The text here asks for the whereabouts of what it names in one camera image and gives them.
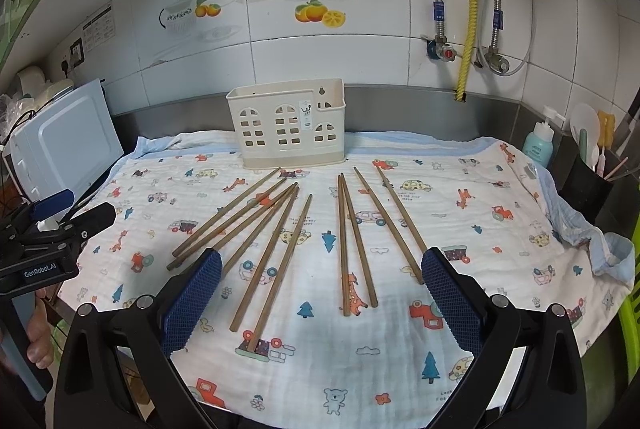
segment soap dispenser bottle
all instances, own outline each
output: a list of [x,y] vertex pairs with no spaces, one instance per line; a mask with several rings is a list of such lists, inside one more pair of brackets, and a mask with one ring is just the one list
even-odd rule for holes
[[545,116],[545,122],[536,123],[535,128],[527,135],[527,139],[524,141],[522,152],[543,167],[546,167],[554,152],[554,145],[551,143],[554,138],[554,130],[549,126],[549,120],[558,117],[564,122],[566,119],[561,114],[558,114],[555,109],[546,105],[542,110],[542,114]]

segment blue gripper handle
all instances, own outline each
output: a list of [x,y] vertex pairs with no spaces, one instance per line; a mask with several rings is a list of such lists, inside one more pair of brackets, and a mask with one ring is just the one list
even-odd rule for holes
[[28,292],[14,297],[11,302],[13,308],[2,309],[5,318],[0,318],[0,331],[2,332],[0,348],[27,386],[31,396],[37,401],[41,401],[51,391],[53,379],[49,371],[38,369],[27,357],[30,341],[26,328],[35,310],[35,293]]

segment pitcher handle illustration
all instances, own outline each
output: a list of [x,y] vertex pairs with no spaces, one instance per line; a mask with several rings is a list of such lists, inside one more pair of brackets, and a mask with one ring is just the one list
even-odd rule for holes
[[166,30],[166,26],[164,26],[164,24],[162,24],[162,12],[164,12],[164,8],[162,8],[160,13],[158,14],[158,21],[160,22],[161,27]]

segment human hand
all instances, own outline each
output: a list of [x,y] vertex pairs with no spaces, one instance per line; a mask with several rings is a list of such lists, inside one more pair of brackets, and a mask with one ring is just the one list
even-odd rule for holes
[[[51,343],[51,329],[47,323],[47,311],[42,301],[46,296],[44,288],[36,290],[36,305],[33,316],[27,324],[27,337],[31,344],[27,349],[27,358],[33,362],[39,369],[49,367],[53,362],[53,345]],[[0,332],[0,341],[2,341],[2,333]],[[0,350],[0,365],[15,373],[15,370],[9,364]]]

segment white plastic basket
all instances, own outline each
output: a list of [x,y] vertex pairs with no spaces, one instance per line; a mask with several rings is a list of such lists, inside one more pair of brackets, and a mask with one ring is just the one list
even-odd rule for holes
[[226,100],[244,167],[304,167],[344,160],[340,78],[236,88]]

